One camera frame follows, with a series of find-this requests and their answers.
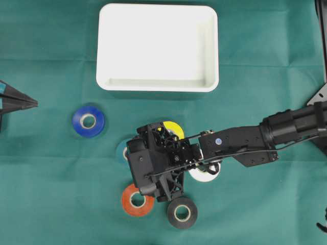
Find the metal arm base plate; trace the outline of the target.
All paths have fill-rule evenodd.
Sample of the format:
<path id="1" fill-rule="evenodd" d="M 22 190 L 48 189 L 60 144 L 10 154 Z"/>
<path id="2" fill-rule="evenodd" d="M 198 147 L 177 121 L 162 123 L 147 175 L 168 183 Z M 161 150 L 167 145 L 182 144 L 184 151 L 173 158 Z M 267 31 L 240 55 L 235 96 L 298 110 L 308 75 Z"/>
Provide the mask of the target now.
<path id="1" fill-rule="evenodd" d="M 307 102 L 307 106 L 313 105 L 315 102 L 325 102 L 327 99 L 327 83 L 325 83 Z"/>

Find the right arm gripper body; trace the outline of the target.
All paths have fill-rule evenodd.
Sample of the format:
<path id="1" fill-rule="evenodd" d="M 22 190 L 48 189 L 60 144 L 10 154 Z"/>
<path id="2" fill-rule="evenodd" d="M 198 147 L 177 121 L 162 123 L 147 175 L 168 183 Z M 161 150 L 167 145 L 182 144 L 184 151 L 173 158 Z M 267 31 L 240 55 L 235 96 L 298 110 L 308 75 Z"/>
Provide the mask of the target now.
<path id="1" fill-rule="evenodd" d="M 163 195 L 154 198 L 158 202 L 166 202 L 184 194 L 184 172 L 191 169 L 194 162 L 201 158 L 201 154 L 197 144 L 190 144 L 188 139 L 164 140 L 161 138 L 159 130 L 160 123 L 139 127 L 136 130 L 136 138 L 142 138 L 146 148 L 165 153 L 168 157 L 168 167 L 165 171 L 146 176 L 147 178 L 159 176 Z"/>

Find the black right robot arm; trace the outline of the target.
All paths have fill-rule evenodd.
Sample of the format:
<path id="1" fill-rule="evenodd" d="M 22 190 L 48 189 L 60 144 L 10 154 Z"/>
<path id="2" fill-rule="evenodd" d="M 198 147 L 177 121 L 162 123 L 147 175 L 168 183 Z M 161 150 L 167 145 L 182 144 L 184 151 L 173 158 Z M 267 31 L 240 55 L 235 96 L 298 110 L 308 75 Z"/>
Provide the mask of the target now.
<path id="1" fill-rule="evenodd" d="M 200 169 L 215 175 L 224 158 L 246 167 L 277 160 L 279 150 L 306 140 L 326 137 L 326 102 L 268 116 L 258 126 L 203 131 L 197 143 L 180 139 L 162 122 L 138 128 L 127 143 L 127 159 L 134 185 L 141 195 L 160 202 L 183 194 L 184 172 Z"/>

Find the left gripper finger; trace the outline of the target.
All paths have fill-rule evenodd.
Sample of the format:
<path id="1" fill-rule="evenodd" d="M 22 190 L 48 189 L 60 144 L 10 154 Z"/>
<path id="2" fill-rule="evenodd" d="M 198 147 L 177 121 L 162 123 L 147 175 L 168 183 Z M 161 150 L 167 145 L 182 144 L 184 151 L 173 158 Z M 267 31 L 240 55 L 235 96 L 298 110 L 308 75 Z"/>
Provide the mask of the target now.
<path id="1" fill-rule="evenodd" d="M 1 102 L 1 115 L 11 113 L 18 110 L 26 110 L 37 107 L 38 103 L 21 102 L 21 101 L 2 101 Z"/>
<path id="2" fill-rule="evenodd" d="M 18 91 L 17 89 L 13 88 L 12 86 L 10 86 L 4 81 L 1 81 L 1 97 L 15 99 L 19 101 L 25 101 L 25 102 L 37 102 L 33 98 Z"/>

